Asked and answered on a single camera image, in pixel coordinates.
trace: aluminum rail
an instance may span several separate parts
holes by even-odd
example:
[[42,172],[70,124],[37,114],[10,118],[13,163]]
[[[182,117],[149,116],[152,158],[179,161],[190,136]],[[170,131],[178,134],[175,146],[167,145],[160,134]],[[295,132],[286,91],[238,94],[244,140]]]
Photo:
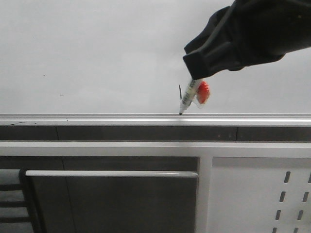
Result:
[[192,171],[62,171],[62,170],[28,170],[26,176],[45,177],[165,177],[197,178]]
[[0,114],[0,126],[303,126],[311,114]]

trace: white metal frame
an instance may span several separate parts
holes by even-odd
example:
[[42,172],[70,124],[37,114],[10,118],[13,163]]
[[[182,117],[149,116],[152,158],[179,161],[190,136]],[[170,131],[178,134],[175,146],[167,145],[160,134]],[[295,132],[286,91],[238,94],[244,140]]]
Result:
[[0,114],[0,125],[310,126],[311,114]]
[[310,143],[0,142],[0,156],[195,156],[200,158],[196,233],[207,232],[214,157],[311,158]]

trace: metal handle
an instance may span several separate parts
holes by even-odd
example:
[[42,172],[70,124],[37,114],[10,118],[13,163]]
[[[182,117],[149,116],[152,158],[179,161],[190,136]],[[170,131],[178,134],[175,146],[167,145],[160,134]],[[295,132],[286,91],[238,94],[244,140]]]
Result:
[[47,177],[172,177],[197,178],[192,171],[62,171],[62,170],[28,170],[26,176]]

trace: dark gray panel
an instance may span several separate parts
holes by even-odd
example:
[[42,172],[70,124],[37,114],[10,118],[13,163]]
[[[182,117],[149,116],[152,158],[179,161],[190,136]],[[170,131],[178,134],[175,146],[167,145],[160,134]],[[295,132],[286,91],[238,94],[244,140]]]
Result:
[[0,217],[28,217],[27,208],[1,208]]
[[75,233],[65,177],[32,177],[47,233]]
[[239,127],[237,140],[310,142],[311,127]]
[[1,126],[0,140],[57,140],[57,131],[45,126]]
[[68,178],[77,233],[193,233],[196,179]]
[[0,223],[1,233],[34,233],[31,223]]
[[64,157],[65,170],[197,171],[197,157]]
[[1,184],[19,184],[19,169],[1,169],[0,168],[0,185]]
[[60,140],[234,141],[236,127],[206,126],[76,126],[57,127]]
[[0,202],[4,201],[24,201],[22,190],[0,191]]
[[0,169],[63,170],[61,157],[0,156]]

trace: horizontal bar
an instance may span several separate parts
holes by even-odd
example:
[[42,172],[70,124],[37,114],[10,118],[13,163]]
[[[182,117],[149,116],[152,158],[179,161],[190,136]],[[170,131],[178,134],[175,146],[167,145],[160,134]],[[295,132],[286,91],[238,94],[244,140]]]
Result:
[[0,141],[0,156],[38,157],[254,157],[310,158],[311,143],[275,142],[14,142]]
[[0,223],[31,222],[29,217],[0,217]]
[[311,114],[0,114],[0,125],[310,126]]
[[60,176],[60,177],[172,177],[196,178],[197,172],[192,171],[47,171],[28,170],[26,176]]
[[22,186],[20,184],[0,184],[0,191],[15,191],[21,189]]
[[0,207],[2,208],[27,207],[27,203],[24,201],[0,201]]

